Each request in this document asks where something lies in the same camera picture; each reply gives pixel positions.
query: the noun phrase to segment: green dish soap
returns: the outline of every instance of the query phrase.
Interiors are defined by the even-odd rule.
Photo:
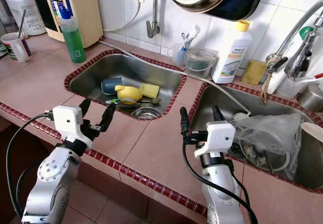
[[[76,18],[64,6],[60,6],[60,13],[59,23],[71,60],[77,64],[82,63],[86,58]]]

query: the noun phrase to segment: dish soap bottle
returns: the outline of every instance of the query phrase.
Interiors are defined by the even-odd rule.
[[[240,20],[237,22],[236,30],[229,30],[225,34],[225,41],[219,52],[219,62],[211,70],[211,76],[215,83],[227,84],[233,81],[236,71],[252,43],[252,36],[248,32],[249,25],[249,21]]]
[[[60,13],[59,23],[71,60],[77,64],[82,63],[86,58],[76,18],[64,6],[60,6]]]

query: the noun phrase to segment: plastic bag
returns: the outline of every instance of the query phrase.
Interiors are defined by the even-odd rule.
[[[298,113],[280,116],[254,116],[234,121],[235,139],[255,146],[257,152],[269,151],[285,155],[283,169],[294,179],[301,147],[301,116]]]

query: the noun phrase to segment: blue cup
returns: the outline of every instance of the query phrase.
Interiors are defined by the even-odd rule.
[[[113,79],[103,79],[101,82],[102,92],[105,95],[115,95],[117,92],[115,91],[116,85],[123,85],[122,78],[113,78]]]

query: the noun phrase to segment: yellow bottle cap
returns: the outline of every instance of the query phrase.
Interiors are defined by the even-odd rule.
[[[250,26],[250,21],[239,20],[237,22],[236,29],[238,31],[247,31],[249,29],[249,26]]]

